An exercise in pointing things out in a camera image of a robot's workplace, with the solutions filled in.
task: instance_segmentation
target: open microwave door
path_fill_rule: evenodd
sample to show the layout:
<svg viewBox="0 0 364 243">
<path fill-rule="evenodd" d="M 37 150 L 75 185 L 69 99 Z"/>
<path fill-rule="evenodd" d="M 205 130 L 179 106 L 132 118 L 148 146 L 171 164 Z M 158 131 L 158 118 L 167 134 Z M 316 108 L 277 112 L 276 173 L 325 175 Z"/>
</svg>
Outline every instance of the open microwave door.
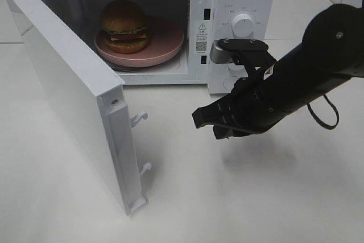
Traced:
<svg viewBox="0 0 364 243">
<path fill-rule="evenodd" d="M 51 105 L 128 215 L 146 201 L 123 80 L 41 0 L 7 2 Z"/>
</svg>

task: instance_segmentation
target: black cable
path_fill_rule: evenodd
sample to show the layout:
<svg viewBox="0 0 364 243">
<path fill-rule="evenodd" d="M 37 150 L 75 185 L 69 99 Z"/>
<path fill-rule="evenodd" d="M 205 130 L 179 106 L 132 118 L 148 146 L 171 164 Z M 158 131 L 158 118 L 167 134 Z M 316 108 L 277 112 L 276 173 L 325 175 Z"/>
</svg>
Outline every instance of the black cable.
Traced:
<svg viewBox="0 0 364 243">
<path fill-rule="evenodd" d="M 310 112 L 310 114 L 312 115 L 312 117 L 315 119 L 315 121 L 321 125 L 323 128 L 329 129 L 329 130 L 333 130 L 339 123 L 339 111 L 337 110 L 336 106 L 334 106 L 334 104 L 332 102 L 330 102 L 330 100 L 328 99 L 328 97 L 326 96 L 326 94 L 324 95 L 324 98 L 326 100 L 326 102 L 328 102 L 328 104 L 332 107 L 332 109 L 334 110 L 335 114 L 336 114 L 336 118 L 337 121 L 334 125 L 328 125 L 327 123 L 323 122 L 322 120 L 320 120 L 320 118 L 313 112 L 311 105 L 307 104 L 308 107 L 308 111 Z"/>
</svg>

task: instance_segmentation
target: hamburger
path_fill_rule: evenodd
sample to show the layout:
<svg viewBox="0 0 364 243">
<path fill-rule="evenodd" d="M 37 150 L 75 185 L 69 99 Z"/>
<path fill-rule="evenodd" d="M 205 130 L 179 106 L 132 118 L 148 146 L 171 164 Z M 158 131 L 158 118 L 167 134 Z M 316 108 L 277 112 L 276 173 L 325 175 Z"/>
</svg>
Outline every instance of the hamburger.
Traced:
<svg viewBox="0 0 364 243">
<path fill-rule="evenodd" d="M 110 2 L 101 12 L 100 24 L 105 32 L 104 42 L 114 52 L 138 52 L 149 43 L 150 38 L 146 32 L 147 16 L 133 2 Z"/>
</svg>

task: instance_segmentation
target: white microwave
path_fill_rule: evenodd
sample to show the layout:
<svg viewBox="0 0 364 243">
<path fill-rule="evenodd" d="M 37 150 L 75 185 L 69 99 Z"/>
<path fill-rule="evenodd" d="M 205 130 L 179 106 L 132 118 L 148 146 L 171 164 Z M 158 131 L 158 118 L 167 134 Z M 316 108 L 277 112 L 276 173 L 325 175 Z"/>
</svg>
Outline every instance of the white microwave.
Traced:
<svg viewBox="0 0 364 243">
<path fill-rule="evenodd" d="M 100 12 L 113 0 L 7 0 L 50 103 L 89 155 L 126 214 L 145 204 L 123 85 L 206 84 L 230 92 L 243 66 L 210 61 L 219 39 L 264 39 L 272 0 L 129 0 L 177 23 L 180 51 L 163 64 L 119 69 L 97 53 Z"/>
</svg>

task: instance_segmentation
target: pink plate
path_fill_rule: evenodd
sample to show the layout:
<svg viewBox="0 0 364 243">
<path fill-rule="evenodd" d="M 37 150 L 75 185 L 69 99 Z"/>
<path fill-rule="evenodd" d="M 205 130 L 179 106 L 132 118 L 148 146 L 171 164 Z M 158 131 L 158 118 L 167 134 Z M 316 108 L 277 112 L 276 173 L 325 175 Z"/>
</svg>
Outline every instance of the pink plate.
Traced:
<svg viewBox="0 0 364 243">
<path fill-rule="evenodd" d="M 113 52 L 103 41 L 102 31 L 94 39 L 97 51 L 107 61 L 125 67 L 140 68 L 161 64 L 174 57 L 183 44 L 182 28 L 173 21 L 163 18 L 150 17 L 148 34 L 151 35 L 150 44 L 143 50 L 122 54 Z"/>
</svg>

